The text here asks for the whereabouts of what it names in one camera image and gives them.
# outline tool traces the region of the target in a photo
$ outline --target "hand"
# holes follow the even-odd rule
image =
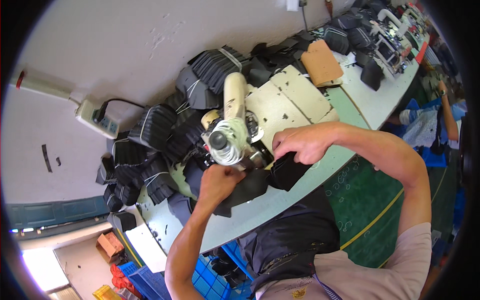
[[[243,178],[245,172],[232,167],[212,165],[202,176],[200,195],[197,206],[212,213],[215,208],[233,192],[233,189]]]
[[[438,83],[438,90],[439,91],[447,91],[447,87],[446,87],[443,80],[440,80],[440,82]]]
[[[319,161],[333,144],[340,122],[324,122],[275,133],[272,142],[275,160],[288,152],[297,152],[294,161],[312,165]]]

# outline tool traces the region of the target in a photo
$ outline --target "yellow crate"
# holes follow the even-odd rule
[[[92,295],[98,300],[121,300],[120,296],[107,285],[102,286],[93,292]]]

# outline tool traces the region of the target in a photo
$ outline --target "light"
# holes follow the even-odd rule
[[[30,274],[42,290],[48,291],[68,284],[52,249],[26,250],[22,256]]]

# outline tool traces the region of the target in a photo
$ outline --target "lanyard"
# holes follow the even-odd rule
[[[337,295],[337,293],[335,293],[325,283],[323,283],[318,279],[317,274],[313,274],[312,277],[315,278],[318,281],[318,283],[320,283],[320,285],[324,288],[325,292],[327,293],[327,295],[330,297],[331,300],[342,300],[342,298],[339,295]]]

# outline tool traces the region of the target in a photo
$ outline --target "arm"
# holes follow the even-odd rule
[[[244,173],[221,165],[213,165],[204,172],[197,205],[167,256],[165,284],[172,299],[203,299],[193,286],[192,275],[208,219],[244,177]]]
[[[442,107],[444,108],[444,120],[445,126],[447,128],[447,135],[450,141],[457,141],[458,142],[458,129],[456,126],[456,122],[453,118],[452,110],[450,108],[450,103],[448,102],[448,96],[446,94],[447,87],[445,83],[441,80],[438,83],[438,89],[440,91],[445,91],[445,95],[442,96]]]
[[[381,131],[361,129],[341,122],[325,122],[285,129],[275,134],[275,159],[297,152],[295,161],[313,164],[331,145],[340,145],[375,164],[399,180],[405,190],[398,235],[410,227],[431,222],[430,183],[422,158],[402,139]]]

